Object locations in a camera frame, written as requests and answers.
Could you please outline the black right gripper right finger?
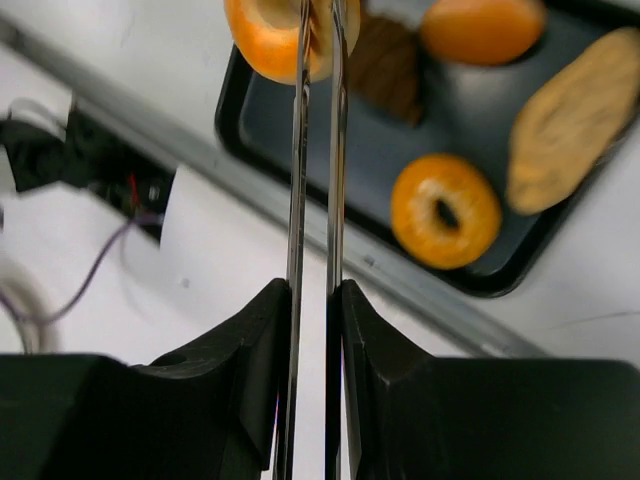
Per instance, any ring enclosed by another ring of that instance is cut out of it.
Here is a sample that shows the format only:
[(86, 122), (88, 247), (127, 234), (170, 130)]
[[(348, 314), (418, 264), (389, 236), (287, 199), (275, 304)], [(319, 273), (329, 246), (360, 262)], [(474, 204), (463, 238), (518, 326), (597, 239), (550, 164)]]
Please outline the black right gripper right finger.
[(356, 479), (635, 479), (639, 373), (613, 360), (443, 358), (341, 288)]

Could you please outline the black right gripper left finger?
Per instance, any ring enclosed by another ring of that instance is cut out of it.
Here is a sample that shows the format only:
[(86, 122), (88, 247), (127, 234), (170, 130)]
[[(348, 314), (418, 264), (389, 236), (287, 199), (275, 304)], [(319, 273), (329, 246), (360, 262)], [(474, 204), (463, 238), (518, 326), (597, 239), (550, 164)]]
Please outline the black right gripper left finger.
[(268, 469), (290, 292), (148, 365), (92, 354), (1, 359), (5, 479), (257, 479)]

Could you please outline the metal tongs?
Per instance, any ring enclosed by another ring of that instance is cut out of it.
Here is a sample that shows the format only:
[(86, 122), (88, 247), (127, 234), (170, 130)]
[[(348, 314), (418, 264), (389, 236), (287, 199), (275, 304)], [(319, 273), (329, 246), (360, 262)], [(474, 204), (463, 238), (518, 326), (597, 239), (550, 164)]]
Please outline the metal tongs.
[(283, 383), (280, 385), (279, 391), (272, 471), (272, 477), (277, 480), (293, 477), (305, 242), (310, 53), (311, 3), (303, 1), (300, 8), (295, 98), (293, 101), (292, 170), (287, 240), (286, 281), (291, 301), (289, 350), (286, 371), (283, 374)]

